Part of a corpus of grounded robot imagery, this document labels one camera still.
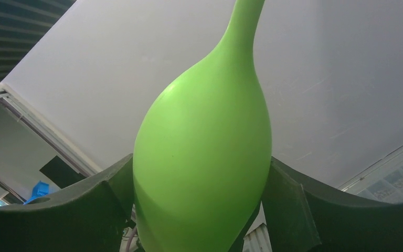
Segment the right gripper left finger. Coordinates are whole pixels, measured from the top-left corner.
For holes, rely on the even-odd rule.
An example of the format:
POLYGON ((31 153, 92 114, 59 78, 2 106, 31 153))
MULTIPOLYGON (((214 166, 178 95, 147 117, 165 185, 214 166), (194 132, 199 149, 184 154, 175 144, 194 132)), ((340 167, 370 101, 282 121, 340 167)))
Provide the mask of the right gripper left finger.
POLYGON ((119 251, 134 201, 133 156, 28 204, 0 207, 0 251, 119 251))

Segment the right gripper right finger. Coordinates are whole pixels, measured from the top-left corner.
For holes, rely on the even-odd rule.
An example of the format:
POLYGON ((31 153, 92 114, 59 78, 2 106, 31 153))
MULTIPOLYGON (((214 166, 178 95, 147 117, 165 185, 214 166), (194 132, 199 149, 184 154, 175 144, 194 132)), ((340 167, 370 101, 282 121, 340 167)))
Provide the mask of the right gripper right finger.
POLYGON ((262 204, 273 251, 403 251, 403 203, 343 192, 275 158, 262 204))

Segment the green plastic wine glass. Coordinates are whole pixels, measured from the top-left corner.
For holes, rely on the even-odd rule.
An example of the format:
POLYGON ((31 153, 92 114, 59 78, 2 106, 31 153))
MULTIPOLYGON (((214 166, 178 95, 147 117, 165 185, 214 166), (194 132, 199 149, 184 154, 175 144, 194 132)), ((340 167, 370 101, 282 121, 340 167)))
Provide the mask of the green plastic wine glass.
POLYGON ((263 1, 236 1, 219 43, 156 98, 133 151, 145 251, 228 251, 258 208, 271 124, 253 58, 263 1))

